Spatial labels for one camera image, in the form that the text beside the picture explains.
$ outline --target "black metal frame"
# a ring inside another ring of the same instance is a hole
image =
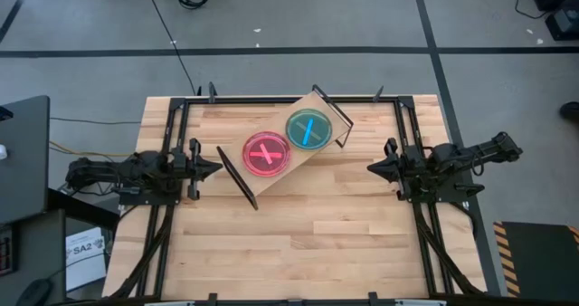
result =
[[[106,228],[113,233],[117,231],[119,215],[109,210],[84,203],[52,188],[48,188],[46,203],[47,210],[62,209],[69,218]]]
[[[177,149],[178,151],[183,151],[183,145],[185,142],[185,129],[187,126],[187,116],[188,116],[189,108],[195,104],[293,103],[301,98],[301,96],[221,97],[221,96],[217,96],[217,92],[214,89],[214,87],[212,87],[210,89],[212,89],[212,90],[209,90],[209,92],[210,92],[209,97],[173,98],[173,99],[171,99],[171,101],[169,103],[169,111],[167,114],[165,136],[163,139],[163,147],[162,147],[163,152],[168,153],[168,151],[170,149],[169,145],[170,145],[170,141],[172,138],[173,127],[175,124],[175,116],[176,116],[177,110],[181,109],[183,112],[181,114],[181,122],[179,125],[177,144],[176,144],[175,149]],[[313,88],[313,91],[316,91],[316,90],[319,90],[319,87],[315,85]],[[343,111],[341,111],[341,109],[336,105],[337,103],[392,103],[394,105],[394,113],[395,113],[395,117],[396,117],[396,123],[397,123],[397,127],[398,127],[399,136],[401,138],[401,141],[403,142],[403,149],[405,149],[409,143],[408,143],[408,138],[406,135],[406,129],[404,126],[402,110],[403,110],[403,108],[408,109],[408,114],[410,116],[410,122],[411,122],[412,131],[413,131],[414,144],[421,147],[422,146],[422,136],[420,133],[420,129],[418,127],[418,119],[416,117],[416,111],[414,109],[413,97],[412,96],[386,96],[386,97],[382,97],[382,96],[380,96],[380,93],[381,92],[379,91],[375,96],[368,95],[368,96],[334,96],[334,97],[329,97],[325,93],[323,93],[323,94],[321,94],[321,96],[326,102],[328,102],[332,107],[335,108],[335,111],[338,110],[338,111],[336,111],[336,113],[341,114],[341,117],[344,117],[346,119],[345,121],[348,121],[349,123],[351,123],[352,120],[350,118],[348,118],[347,115],[345,113],[343,113]],[[341,146],[343,146],[343,144],[346,143],[346,140],[347,140],[347,135],[346,135],[344,142],[341,142],[338,144],[341,144]],[[218,152],[220,153],[220,156],[222,156],[222,157],[224,156],[223,152],[220,151],[219,148],[218,148]],[[223,163],[224,163],[225,167],[227,168],[227,166],[228,166],[227,162],[223,162]],[[443,244],[443,240],[442,240],[440,221],[438,219],[438,213],[436,210],[436,206],[434,204],[432,204],[432,205],[428,205],[428,207],[429,207],[429,214],[431,217],[432,230],[434,232],[436,240],[439,242],[440,246],[442,246],[442,248],[443,248],[444,244]],[[419,217],[421,219],[423,219],[422,206],[420,203],[413,203],[413,211],[414,211],[415,221],[417,221],[417,219]],[[146,241],[145,241],[145,250],[150,246],[152,238],[155,234],[155,231],[157,228],[158,212],[159,212],[159,206],[151,206],[151,212],[150,212],[149,221],[148,221],[148,225],[147,225],[147,236],[146,236]],[[171,220],[172,220],[174,212],[175,212],[175,207],[174,206],[168,206],[166,208],[166,215],[165,216],[171,217]],[[421,231],[418,229],[418,225],[417,225],[417,233],[418,233],[418,239],[419,239],[419,244],[420,244],[420,249],[421,249],[422,265],[424,268],[424,277],[426,280],[426,285],[427,285],[429,294],[433,295],[433,294],[437,293],[437,291],[436,291],[436,285],[434,283],[434,274],[432,271],[432,261],[431,261],[430,251],[428,248],[428,242],[423,237]],[[169,239],[170,239],[170,234],[166,238],[166,240],[162,243],[159,258],[158,258],[155,290],[154,290],[153,295],[158,297],[159,299],[161,297],[161,292],[163,290],[163,282],[164,282],[164,278],[165,278],[166,262],[167,262],[167,256],[168,256]],[[453,289],[452,289],[451,276],[449,275],[448,269],[446,268],[446,266],[443,263],[441,263],[441,268],[442,268],[442,273],[443,273],[442,279],[444,282],[445,291],[446,291],[446,293],[452,294]],[[147,276],[148,276],[148,271],[145,271],[138,282],[137,296],[144,296],[145,289],[147,286]],[[369,300],[330,301],[330,303],[331,304],[352,304],[352,305],[366,304],[367,305],[368,301]],[[204,304],[204,302],[205,301],[196,301],[195,303]],[[255,302],[255,301],[237,301],[237,302],[231,301],[231,303],[235,303],[235,304],[249,304],[249,303],[250,304],[258,304],[258,303],[259,304],[279,304],[280,302],[283,303],[283,301],[257,301],[257,302]],[[308,301],[308,303],[318,303],[318,302],[320,304],[324,304],[324,303],[327,304],[327,301]]]

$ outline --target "white object on floor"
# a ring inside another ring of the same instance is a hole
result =
[[[100,228],[92,228],[66,237],[67,292],[107,275],[104,248],[105,240]]]
[[[0,144],[0,160],[4,160],[8,158],[8,151],[6,151],[6,147]]]

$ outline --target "black floor stripe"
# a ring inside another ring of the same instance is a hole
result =
[[[447,54],[540,54],[579,53],[579,47],[448,47],[437,48],[438,53]]]
[[[340,53],[378,53],[378,54],[542,54],[542,53],[579,53],[579,47],[375,47],[375,46],[333,46],[333,47],[271,47],[271,48],[200,48],[179,49],[182,56],[235,56],[235,55],[284,55],[284,54],[340,54]],[[67,50],[67,51],[0,51],[0,58],[79,58],[79,57],[156,57],[174,56],[173,49],[136,49],[136,50]]]
[[[24,0],[16,0],[16,3],[14,3],[14,6],[12,6],[10,13],[4,20],[4,23],[0,28],[0,43],[2,43],[2,41],[4,40],[4,37],[8,33],[8,30],[10,30],[10,25],[12,25],[12,22],[16,18],[18,11],[20,11],[20,7],[22,7],[22,4],[24,4]]]
[[[181,56],[270,55],[270,54],[334,54],[334,53],[400,53],[426,54],[426,47],[273,47],[273,48],[202,48],[179,49]],[[94,51],[0,51],[0,58],[60,57],[154,57],[173,56],[173,49],[94,50]]]
[[[444,69],[442,68],[441,56],[439,55],[439,50],[436,47],[436,41],[434,39],[434,33],[432,32],[431,21],[428,17],[428,12],[426,11],[426,3],[424,0],[416,0],[416,5],[418,7],[418,14],[422,22],[422,28],[424,30],[424,36],[426,37],[426,43],[429,48],[432,68],[434,70],[434,75],[436,77],[436,82],[439,87],[439,92],[441,95],[441,103],[444,108],[444,113],[446,115],[446,120],[449,126],[449,131],[451,133],[451,140],[453,143],[462,144],[462,136],[460,135],[459,122],[456,118],[456,113],[454,111],[454,106],[452,105],[451,93],[446,82],[446,77],[444,76]],[[470,174],[463,175],[465,182],[472,182]],[[477,198],[472,198],[469,210],[474,214],[475,221],[481,224],[482,227],[482,216],[480,213],[479,202]],[[480,264],[483,269],[483,274],[485,277],[485,282],[487,284],[487,290],[491,295],[500,296],[500,288],[498,287],[498,277],[495,271],[494,263],[492,262],[492,256],[490,253],[489,240],[484,231],[481,231],[476,238],[477,249],[479,250]]]

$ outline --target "red petri dish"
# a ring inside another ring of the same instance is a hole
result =
[[[243,164],[255,176],[274,177],[290,162],[290,145],[281,135],[263,131],[243,146]]]

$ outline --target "wooden board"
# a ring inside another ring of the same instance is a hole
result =
[[[437,97],[414,100],[424,145],[448,141]],[[168,103],[169,98],[147,100],[138,151],[160,149]],[[198,138],[203,157],[219,161],[216,146],[287,106],[195,105],[186,138]],[[259,211],[223,169],[200,183],[201,200],[183,198],[172,228],[164,300],[206,300],[210,292],[220,300],[364,299],[368,292],[380,298],[427,296],[412,208],[397,201],[396,184],[365,169],[384,158],[386,139],[398,138],[394,108],[339,106],[355,123],[344,149],[328,146],[266,189]],[[104,295],[122,284],[142,254],[149,208],[138,207],[119,225]],[[448,205],[439,206],[439,215],[450,256],[485,290],[469,218]],[[441,291],[435,258],[433,263]]]
[[[315,150],[304,150],[291,146],[291,159],[289,160],[288,166],[280,174],[274,177],[257,177],[249,170],[247,170],[247,168],[243,165],[243,146],[251,136],[257,132],[271,131],[285,137],[286,122],[288,121],[288,118],[291,117],[294,112],[302,109],[318,110],[325,114],[329,119],[330,123],[332,124],[332,137],[326,146],[335,144],[334,141],[344,135],[348,130],[347,124],[342,119],[340,119],[340,117],[327,105],[327,103],[325,103],[317,93],[311,92],[295,103],[286,105],[285,108],[280,108],[280,112],[275,114],[270,119],[263,121],[260,126],[248,130],[240,137],[235,138],[233,143],[226,147],[222,147],[225,151],[225,154],[236,168],[237,172],[245,181],[245,184],[247,184],[247,186],[253,192],[254,196],[261,194],[261,192],[263,192],[269,186],[284,178],[293,169],[297,168],[299,165],[303,164],[309,158],[312,158],[323,149],[319,148]]]

